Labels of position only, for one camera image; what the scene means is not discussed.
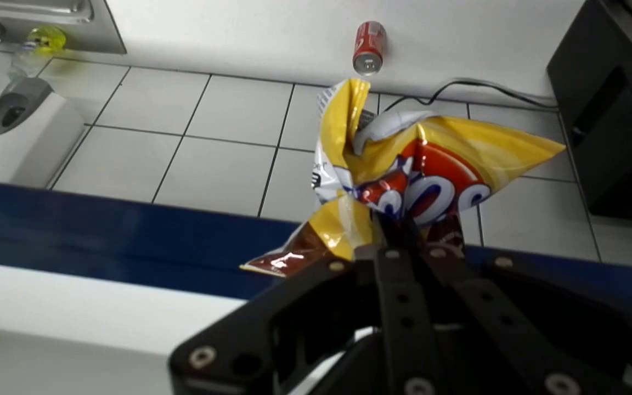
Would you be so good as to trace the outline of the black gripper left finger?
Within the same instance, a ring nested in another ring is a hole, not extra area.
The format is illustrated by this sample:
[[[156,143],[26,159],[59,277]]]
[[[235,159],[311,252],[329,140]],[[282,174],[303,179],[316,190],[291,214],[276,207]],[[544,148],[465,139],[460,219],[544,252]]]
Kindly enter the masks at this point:
[[[336,354],[310,395],[399,395],[380,298],[383,270],[399,259],[393,248],[324,259],[228,312],[172,350],[174,395],[288,395]]]

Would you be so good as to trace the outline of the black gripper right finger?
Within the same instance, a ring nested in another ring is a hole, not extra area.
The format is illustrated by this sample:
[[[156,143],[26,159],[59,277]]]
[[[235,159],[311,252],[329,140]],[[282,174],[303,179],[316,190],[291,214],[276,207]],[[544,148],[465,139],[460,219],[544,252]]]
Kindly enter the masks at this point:
[[[378,222],[389,379],[426,395],[632,395],[632,305],[499,254],[467,265],[453,225],[429,241]]]

